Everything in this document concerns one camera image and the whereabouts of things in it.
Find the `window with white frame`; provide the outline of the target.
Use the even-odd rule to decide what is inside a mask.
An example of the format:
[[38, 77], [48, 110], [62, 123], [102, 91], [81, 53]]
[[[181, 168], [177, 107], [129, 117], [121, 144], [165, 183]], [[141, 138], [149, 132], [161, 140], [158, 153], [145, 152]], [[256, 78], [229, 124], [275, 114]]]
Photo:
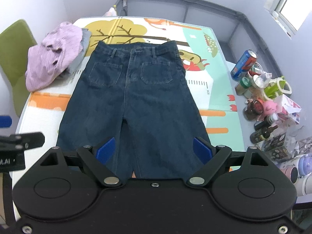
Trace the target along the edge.
[[311, 14], [311, 0], [267, 0], [264, 8], [292, 38]]

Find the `grey fabric playpen fence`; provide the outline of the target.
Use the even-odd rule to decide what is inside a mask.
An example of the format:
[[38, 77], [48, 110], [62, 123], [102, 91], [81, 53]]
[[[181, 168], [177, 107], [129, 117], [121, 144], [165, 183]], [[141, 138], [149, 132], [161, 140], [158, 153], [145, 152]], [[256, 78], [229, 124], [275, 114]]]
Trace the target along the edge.
[[263, 38], [245, 14], [205, 0], [117, 0], [120, 16], [151, 16], [213, 29], [227, 61], [237, 61], [246, 49], [273, 75], [282, 72]]

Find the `dark glass bottle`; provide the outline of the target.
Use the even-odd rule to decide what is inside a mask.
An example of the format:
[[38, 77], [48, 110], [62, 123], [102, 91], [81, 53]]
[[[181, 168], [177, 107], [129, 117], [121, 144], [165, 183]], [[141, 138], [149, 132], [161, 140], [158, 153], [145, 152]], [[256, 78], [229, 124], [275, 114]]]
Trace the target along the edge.
[[259, 143], [261, 141], [265, 141], [271, 135], [271, 133], [278, 128], [278, 125], [271, 126], [271, 127], [262, 127], [261, 129], [253, 132], [250, 135], [250, 141], [253, 144]]

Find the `green lid jar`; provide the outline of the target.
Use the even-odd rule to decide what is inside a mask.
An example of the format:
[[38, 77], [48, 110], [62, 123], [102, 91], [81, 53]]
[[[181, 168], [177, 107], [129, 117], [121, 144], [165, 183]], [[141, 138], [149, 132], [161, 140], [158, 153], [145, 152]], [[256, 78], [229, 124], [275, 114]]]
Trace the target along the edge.
[[251, 81], [247, 77], [242, 77], [235, 86], [235, 92], [238, 96], [243, 95], [251, 86]]

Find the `green upholstered chair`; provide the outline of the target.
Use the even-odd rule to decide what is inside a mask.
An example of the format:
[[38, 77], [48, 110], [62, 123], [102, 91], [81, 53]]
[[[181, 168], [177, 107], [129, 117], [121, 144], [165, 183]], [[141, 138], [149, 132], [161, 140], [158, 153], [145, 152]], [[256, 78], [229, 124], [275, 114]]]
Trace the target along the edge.
[[26, 21], [20, 19], [1, 33], [1, 67], [12, 86], [13, 104], [20, 116], [28, 98], [25, 84], [28, 49], [36, 40]]

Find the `pink striped shirt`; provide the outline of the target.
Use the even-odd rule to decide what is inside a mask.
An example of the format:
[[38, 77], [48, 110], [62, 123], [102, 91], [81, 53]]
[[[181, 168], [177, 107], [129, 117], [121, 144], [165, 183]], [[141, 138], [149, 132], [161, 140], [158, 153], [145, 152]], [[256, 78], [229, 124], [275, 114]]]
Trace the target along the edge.
[[82, 28], [62, 22], [28, 49], [25, 85], [29, 92], [50, 85], [82, 51]]

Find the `green plastic cup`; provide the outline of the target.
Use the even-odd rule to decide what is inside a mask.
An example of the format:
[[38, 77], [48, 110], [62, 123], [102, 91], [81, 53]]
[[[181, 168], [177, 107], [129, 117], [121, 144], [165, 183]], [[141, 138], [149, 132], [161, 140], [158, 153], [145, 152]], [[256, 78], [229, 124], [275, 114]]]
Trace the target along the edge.
[[263, 90], [263, 96], [266, 100], [273, 100], [283, 94], [290, 96], [292, 93], [292, 88], [284, 76], [271, 79], [268, 86]]

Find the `pastel thermos cup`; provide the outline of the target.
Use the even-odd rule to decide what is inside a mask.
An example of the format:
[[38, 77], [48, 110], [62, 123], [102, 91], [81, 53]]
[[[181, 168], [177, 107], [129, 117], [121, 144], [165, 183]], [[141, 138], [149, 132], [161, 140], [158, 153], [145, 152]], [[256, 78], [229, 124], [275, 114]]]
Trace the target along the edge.
[[297, 196], [311, 194], [311, 156], [300, 155], [279, 165], [282, 173], [291, 181]]

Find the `white crumpled plastic bag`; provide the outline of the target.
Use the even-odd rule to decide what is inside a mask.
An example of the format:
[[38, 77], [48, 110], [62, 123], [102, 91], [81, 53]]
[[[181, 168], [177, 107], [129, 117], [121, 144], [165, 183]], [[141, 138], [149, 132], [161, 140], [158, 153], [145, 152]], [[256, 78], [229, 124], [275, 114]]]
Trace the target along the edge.
[[272, 79], [272, 73], [264, 72], [260, 75], [255, 74], [253, 76], [254, 85], [260, 89], [266, 88]]

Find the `pink pig toy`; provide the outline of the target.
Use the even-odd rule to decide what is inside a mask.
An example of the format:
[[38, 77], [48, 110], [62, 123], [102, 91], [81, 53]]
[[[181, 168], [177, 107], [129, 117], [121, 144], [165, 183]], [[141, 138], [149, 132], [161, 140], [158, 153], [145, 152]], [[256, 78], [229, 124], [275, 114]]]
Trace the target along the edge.
[[275, 113], [277, 111], [277, 103], [275, 103], [274, 101], [272, 100], [267, 100], [265, 101], [263, 104], [263, 116], [268, 116], [268, 115], [271, 115], [273, 113]]

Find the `colourful foam play mat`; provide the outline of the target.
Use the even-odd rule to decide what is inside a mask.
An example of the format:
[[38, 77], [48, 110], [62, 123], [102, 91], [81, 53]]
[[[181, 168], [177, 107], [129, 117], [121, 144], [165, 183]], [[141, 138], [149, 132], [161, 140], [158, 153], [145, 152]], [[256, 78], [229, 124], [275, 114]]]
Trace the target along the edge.
[[197, 137], [245, 150], [210, 28], [139, 18], [61, 24], [30, 50], [27, 87], [18, 130], [45, 136], [27, 166], [52, 146], [69, 152], [112, 138], [106, 166], [120, 179], [187, 178], [202, 166]]

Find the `blue soda can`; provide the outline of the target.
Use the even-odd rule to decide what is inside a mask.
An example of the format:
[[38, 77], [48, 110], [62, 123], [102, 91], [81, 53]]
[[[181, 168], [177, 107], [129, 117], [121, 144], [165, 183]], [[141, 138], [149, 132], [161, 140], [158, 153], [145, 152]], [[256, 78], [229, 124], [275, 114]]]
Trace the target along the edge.
[[235, 81], [239, 81], [242, 77], [244, 77], [254, 65], [254, 63], [256, 63], [257, 58], [258, 56], [253, 50], [245, 50], [243, 55], [240, 57], [240, 59], [230, 72], [232, 79]]

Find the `dark blue denim jeans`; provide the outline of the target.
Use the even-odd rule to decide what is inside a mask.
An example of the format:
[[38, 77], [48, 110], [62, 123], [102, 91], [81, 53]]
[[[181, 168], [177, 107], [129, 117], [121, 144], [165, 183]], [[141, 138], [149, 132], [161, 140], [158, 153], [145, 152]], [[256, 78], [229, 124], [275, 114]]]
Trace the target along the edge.
[[115, 138], [106, 166], [120, 179], [187, 179], [202, 167], [192, 144], [208, 140], [174, 41], [98, 43], [67, 104], [64, 151]]

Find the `grey garment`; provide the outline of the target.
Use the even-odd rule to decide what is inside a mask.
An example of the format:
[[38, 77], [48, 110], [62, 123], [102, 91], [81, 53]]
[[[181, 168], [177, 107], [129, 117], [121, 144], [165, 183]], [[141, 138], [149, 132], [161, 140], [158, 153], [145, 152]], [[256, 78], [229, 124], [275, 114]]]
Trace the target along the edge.
[[71, 76], [78, 68], [78, 66], [82, 63], [85, 54], [89, 47], [90, 37], [92, 33], [86, 29], [82, 28], [82, 40], [80, 44], [82, 45], [82, 50], [78, 53], [78, 56], [73, 60], [73, 62], [67, 67], [65, 71], [60, 75], [61, 78], [68, 78]]

